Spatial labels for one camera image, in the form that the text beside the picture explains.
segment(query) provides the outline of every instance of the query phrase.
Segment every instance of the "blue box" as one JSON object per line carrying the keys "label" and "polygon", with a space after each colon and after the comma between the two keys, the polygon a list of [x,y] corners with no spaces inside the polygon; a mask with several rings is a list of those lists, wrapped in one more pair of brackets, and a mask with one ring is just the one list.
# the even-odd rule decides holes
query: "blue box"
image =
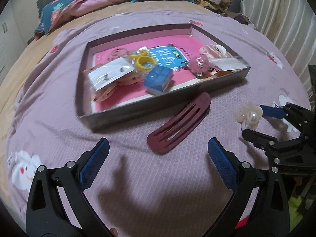
{"label": "blue box", "polygon": [[144,87],[149,92],[164,92],[173,77],[173,69],[157,65],[144,79]]}

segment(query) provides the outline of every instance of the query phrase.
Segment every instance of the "cabinet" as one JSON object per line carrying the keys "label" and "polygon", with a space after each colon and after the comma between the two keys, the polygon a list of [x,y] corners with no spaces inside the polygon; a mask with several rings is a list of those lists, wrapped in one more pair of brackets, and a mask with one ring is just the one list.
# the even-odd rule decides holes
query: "cabinet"
{"label": "cabinet", "polygon": [[0,84],[24,49],[9,1],[0,15]]}

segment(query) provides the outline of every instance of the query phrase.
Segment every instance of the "curtain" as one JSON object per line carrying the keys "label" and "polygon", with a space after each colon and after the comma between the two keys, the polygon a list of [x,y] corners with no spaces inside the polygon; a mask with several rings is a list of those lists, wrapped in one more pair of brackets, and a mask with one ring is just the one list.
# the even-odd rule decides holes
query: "curtain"
{"label": "curtain", "polygon": [[306,0],[242,0],[241,12],[283,53],[314,109],[308,64],[316,65],[316,16]]}

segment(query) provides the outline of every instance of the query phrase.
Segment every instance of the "pink toy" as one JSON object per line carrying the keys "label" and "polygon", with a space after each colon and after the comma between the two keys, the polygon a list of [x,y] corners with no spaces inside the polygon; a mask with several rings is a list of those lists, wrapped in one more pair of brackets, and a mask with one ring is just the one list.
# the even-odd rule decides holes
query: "pink toy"
{"label": "pink toy", "polygon": [[227,58],[226,49],[221,45],[206,45],[199,50],[199,53],[206,55],[209,59]]}
{"label": "pink toy", "polygon": [[205,54],[192,57],[186,68],[198,79],[209,77],[211,72],[215,72],[215,65],[209,62]]}

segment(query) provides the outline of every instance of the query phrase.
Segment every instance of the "yellow ring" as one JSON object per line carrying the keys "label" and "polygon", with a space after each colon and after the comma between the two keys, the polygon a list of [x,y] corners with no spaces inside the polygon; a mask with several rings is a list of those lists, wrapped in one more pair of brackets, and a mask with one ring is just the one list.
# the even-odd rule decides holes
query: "yellow ring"
{"label": "yellow ring", "polygon": [[144,67],[142,64],[144,63],[152,63],[154,66],[156,66],[157,64],[157,61],[155,59],[153,59],[152,57],[149,57],[149,56],[142,56],[142,57],[139,57],[136,62],[135,62],[135,65],[138,69],[140,70],[151,70],[151,68],[148,68],[148,67]]}
{"label": "yellow ring", "polygon": [[148,55],[147,50],[138,50],[137,54],[133,54],[132,53],[130,56],[131,56],[132,59],[137,59],[139,57],[147,56],[147,55]]}

